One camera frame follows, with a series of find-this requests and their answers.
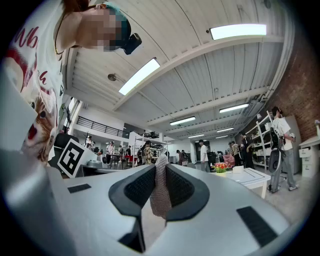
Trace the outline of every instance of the black textured pad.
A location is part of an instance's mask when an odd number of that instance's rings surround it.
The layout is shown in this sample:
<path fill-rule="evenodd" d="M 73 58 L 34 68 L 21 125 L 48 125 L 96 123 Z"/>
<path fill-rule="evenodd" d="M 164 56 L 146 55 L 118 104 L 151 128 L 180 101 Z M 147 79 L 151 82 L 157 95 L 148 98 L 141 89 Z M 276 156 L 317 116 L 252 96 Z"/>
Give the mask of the black textured pad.
<path fill-rule="evenodd" d="M 68 190 L 69 190 L 70 194 L 72 194 L 72 193 L 79 192 L 82 190 L 87 190 L 90 188 L 91 188 L 91 186 L 89 184 L 82 184 L 82 185 L 68 187 Z"/>
<path fill-rule="evenodd" d="M 277 234 L 251 206 L 236 211 L 261 247 L 277 237 Z"/>

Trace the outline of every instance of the neck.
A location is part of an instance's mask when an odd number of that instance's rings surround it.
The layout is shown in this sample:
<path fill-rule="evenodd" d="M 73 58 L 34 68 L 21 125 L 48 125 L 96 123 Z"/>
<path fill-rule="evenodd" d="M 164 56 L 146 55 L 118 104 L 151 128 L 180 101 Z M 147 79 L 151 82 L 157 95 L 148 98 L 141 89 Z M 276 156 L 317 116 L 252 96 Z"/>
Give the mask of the neck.
<path fill-rule="evenodd" d="M 55 47 L 57 48 L 58 53 L 61 53 L 76 44 L 76 36 L 81 22 L 81 14 L 79 12 L 72 12 L 66 14 L 62 19 L 63 20 L 56 35 Z"/>

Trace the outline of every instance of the fluorescent light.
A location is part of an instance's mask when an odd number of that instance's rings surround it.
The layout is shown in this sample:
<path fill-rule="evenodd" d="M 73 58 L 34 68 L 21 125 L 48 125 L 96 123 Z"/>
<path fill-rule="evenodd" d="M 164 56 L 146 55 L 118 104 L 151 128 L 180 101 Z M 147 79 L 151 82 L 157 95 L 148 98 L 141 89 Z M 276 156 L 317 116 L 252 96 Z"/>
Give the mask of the fluorescent light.
<path fill-rule="evenodd" d="M 224 138 L 224 137 L 228 137 L 228 135 L 221 136 L 221 137 L 216 137 L 216 139 L 220 139 L 220 138 Z"/>
<path fill-rule="evenodd" d="M 265 36 L 267 25 L 263 24 L 235 24 L 210 28 L 213 40 L 238 36 Z"/>
<path fill-rule="evenodd" d="M 232 130 L 232 129 L 233 129 L 233 127 L 232 128 L 228 128 L 228 129 L 224 129 L 224 130 L 217 130 L 216 132 L 217 133 L 221 133 L 221 132 L 229 131 L 229 130 Z"/>
<path fill-rule="evenodd" d="M 190 139 L 190 138 L 196 138 L 196 137 L 201 137 L 201 136 L 205 136 L 205 135 L 204 135 L 204 134 L 194 135 L 194 136 L 190 136 L 190 137 L 188 137 L 188 138 Z"/>
<path fill-rule="evenodd" d="M 192 120 L 196 120 L 196 118 L 194 116 L 188 117 L 188 118 L 185 118 L 185 119 L 181 119 L 181 120 L 178 120 L 178 121 L 171 122 L 170 125 L 175 126 L 175 125 L 182 124 L 182 123 L 185 123 L 185 122 L 189 122 L 189 121 L 192 121 Z"/>
<path fill-rule="evenodd" d="M 149 76 L 153 71 L 160 67 L 159 63 L 153 58 L 142 68 L 140 68 L 119 90 L 119 93 L 126 95 L 134 87 L 137 86 L 143 79 Z"/>
<path fill-rule="evenodd" d="M 249 104 L 246 103 L 246 104 L 241 104 L 241 105 L 237 105 L 237 106 L 231 106 L 231 107 L 227 107 L 227 108 L 222 108 L 222 109 L 220 109 L 220 113 L 228 112 L 228 111 L 231 111 L 231 110 L 243 109 L 243 108 L 246 108 L 248 106 L 249 106 Z"/>

